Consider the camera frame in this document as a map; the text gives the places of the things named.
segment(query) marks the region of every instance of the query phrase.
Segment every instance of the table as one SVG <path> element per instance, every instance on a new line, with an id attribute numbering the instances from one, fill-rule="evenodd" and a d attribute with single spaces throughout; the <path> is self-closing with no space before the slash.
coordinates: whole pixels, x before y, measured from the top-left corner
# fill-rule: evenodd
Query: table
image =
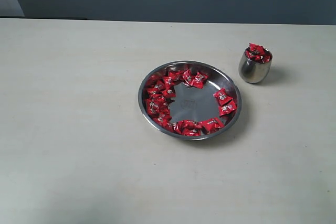
<path id="1" fill-rule="evenodd" d="M 0 223 L 334 223 L 336 27 L 0 19 Z M 267 79 L 238 75 L 249 42 Z M 137 92 L 174 60 L 239 87 L 227 132 L 154 129 Z"/>

